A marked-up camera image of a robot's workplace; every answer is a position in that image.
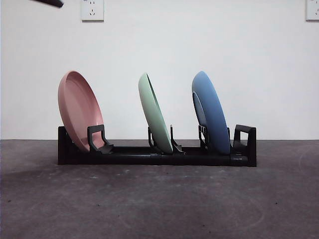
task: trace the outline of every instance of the pink plate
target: pink plate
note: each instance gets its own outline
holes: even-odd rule
[[[91,87],[80,73],[70,71],[63,76],[58,102],[64,127],[72,141],[81,151],[89,152],[87,128],[103,124],[103,118]],[[93,134],[93,142],[97,148],[104,145],[101,133]]]

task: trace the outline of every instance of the floor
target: floor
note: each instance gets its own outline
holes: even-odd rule
[[[317,140],[259,141],[257,168],[56,160],[54,140],[1,141],[1,239],[319,238]]]

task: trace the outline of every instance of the black object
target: black object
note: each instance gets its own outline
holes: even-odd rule
[[[104,146],[97,148],[92,134],[101,132]],[[88,127],[90,152],[83,153],[72,142],[65,127],[58,128],[58,164],[143,164],[143,165],[208,165],[256,167],[256,128],[236,125],[234,143],[229,155],[208,152],[207,128],[198,127],[200,147],[182,147],[173,139],[170,127],[173,154],[164,154],[156,146],[152,132],[148,129],[149,147],[113,146],[105,139],[104,125]],[[240,139],[240,132],[248,134],[247,145]]]
[[[34,1],[40,1],[52,6],[57,6],[57,7],[62,7],[63,6],[63,2],[61,2],[60,0],[34,0]]]

